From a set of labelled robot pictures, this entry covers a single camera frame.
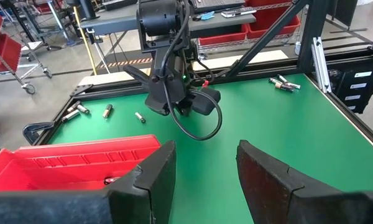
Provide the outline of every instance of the workbench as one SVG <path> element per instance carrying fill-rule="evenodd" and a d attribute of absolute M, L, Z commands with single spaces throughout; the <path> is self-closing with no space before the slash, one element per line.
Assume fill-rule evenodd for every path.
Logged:
<path fill-rule="evenodd" d="M 95 91 L 70 98 L 35 144 L 110 139 L 154 134 L 163 144 L 177 144 L 177 174 L 170 223 L 252 223 L 237 175 L 236 149 L 241 139 L 339 190 L 373 190 L 373 142 L 354 115 L 323 94 L 304 74 L 286 78 L 302 86 L 289 93 L 267 78 L 211 86 L 221 92 L 223 125 L 207 141 L 183 134 L 170 116 L 145 106 L 146 94 L 133 80 L 96 85 Z M 67 123 L 60 118 L 81 100 L 91 111 Z M 113 111 L 103 118 L 106 105 Z M 135 112 L 146 123 L 141 123 Z M 213 130 L 217 115 L 192 113 L 180 118 L 193 133 Z"/>
<path fill-rule="evenodd" d="M 112 11 L 97 12 L 99 16 L 97 19 L 81 22 L 81 28 L 94 30 L 95 35 L 112 34 L 115 32 L 122 32 L 127 30 L 137 29 L 137 10 L 138 5 L 123 7 Z M 193 13 L 189 18 L 189 30 L 191 38 L 197 38 L 196 32 L 200 30 L 210 30 L 219 27 L 234 26 L 240 24 L 247 24 L 256 21 L 252 14 L 237 16 L 233 18 L 225 18 L 221 13 L 216 13 L 215 17 L 207 21 L 193 21 Z"/>

